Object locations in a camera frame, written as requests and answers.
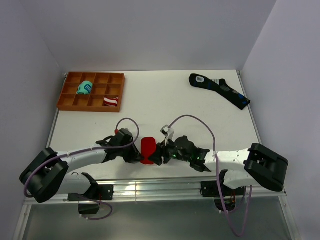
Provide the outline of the red Santa sock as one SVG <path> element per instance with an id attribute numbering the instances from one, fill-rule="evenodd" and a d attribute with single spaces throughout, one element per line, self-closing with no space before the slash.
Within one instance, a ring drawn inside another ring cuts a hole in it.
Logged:
<path id="1" fill-rule="evenodd" d="M 156 140 L 153 137 L 144 137 L 140 142 L 141 156 L 140 163 L 143 165 L 153 165 L 149 157 L 156 151 Z"/>

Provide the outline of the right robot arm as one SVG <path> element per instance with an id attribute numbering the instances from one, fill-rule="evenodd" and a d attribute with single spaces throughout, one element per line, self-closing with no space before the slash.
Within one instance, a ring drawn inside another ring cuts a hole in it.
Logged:
<path id="1" fill-rule="evenodd" d="M 198 172 L 215 172 L 219 176 L 217 191 L 222 195 L 246 186 L 260 185 L 281 192 L 289 162 L 262 144 L 234 151 L 213 151 L 196 147 L 186 136 L 157 144 L 148 160 L 160 166 L 170 160 L 189 163 Z"/>

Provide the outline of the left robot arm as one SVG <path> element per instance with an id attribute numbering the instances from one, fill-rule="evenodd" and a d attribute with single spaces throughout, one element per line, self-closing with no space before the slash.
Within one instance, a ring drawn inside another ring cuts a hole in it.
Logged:
<path id="1" fill-rule="evenodd" d="M 38 203 L 55 195 L 68 194 L 75 199 L 99 200 L 103 190 L 88 173 L 75 174 L 86 166 L 103 164 L 123 158 L 126 163 L 137 163 L 142 155 L 137 149 L 137 138 L 122 128 L 114 136 L 98 140 L 94 145 L 68 152 L 57 152 L 48 147 L 42 150 L 19 177 L 24 193 Z"/>

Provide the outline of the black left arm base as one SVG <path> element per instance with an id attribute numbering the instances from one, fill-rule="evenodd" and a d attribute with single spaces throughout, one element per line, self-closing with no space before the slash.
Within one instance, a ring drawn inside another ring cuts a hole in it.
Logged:
<path id="1" fill-rule="evenodd" d="M 110 201 L 113 199 L 113 193 L 114 186 L 112 184 L 98 184 L 91 186 L 81 197 L 75 193 L 69 194 L 67 200 L 70 202 L 84 201 L 85 199 Z"/>

